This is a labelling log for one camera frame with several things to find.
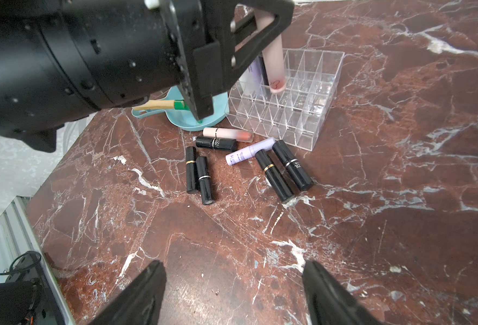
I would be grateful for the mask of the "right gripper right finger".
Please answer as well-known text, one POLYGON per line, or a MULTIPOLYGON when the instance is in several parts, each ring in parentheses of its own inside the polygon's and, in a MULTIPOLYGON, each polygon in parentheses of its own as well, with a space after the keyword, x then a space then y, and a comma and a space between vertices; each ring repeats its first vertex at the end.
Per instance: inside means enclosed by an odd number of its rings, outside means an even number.
POLYGON ((317 261, 305 262, 302 280, 312 324, 380 323, 317 261))

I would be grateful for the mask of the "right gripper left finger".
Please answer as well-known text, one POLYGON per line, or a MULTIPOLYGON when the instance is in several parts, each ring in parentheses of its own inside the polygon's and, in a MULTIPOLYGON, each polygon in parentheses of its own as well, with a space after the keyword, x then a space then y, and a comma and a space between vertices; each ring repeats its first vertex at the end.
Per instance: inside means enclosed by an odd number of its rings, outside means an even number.
POLYGON ((163 263, 152 261, 92 324, 158 324, 167 284, 163 263))

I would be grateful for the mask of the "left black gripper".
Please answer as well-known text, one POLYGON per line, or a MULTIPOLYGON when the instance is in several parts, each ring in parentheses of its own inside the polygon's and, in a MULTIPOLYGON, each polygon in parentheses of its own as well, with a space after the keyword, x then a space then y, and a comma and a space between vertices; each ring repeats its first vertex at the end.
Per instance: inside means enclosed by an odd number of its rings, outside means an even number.
POLYGON ((213 96, 229 91, 257 55, 292 22, 293 1, 160 1, 178 50, 184 100, 198 120, 214 114, 213 96), (232 28, 238 4, 253 9, 232 28))

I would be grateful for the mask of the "lavender lip balm tube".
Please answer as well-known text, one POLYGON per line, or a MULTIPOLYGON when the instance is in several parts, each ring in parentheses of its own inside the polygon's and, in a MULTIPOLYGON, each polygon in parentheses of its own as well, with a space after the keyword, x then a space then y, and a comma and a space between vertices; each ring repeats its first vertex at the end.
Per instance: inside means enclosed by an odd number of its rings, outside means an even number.
POLYGON ((238 80, 243 96, 255 95, 263 83, 260 59, 260 57, 255 58, 238 80))

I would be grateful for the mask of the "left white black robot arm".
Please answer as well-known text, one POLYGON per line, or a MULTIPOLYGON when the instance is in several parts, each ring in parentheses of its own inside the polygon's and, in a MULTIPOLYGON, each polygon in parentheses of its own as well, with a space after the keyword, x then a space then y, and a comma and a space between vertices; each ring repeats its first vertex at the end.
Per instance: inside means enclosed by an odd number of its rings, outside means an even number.
POLYGON ((65 123, 176 86, 196 120, 214 112, 288 28, 293 1, 0 1, 0 136, 56 150, 65 123))

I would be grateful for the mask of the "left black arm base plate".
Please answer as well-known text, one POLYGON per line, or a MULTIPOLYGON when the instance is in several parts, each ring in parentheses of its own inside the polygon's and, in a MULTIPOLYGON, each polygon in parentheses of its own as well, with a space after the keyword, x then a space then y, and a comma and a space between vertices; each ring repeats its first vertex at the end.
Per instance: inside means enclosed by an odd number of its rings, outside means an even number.
POLYGON ((41 265, 42 255, 27 251, 0 272, 0 324, 61 324, 41 265))

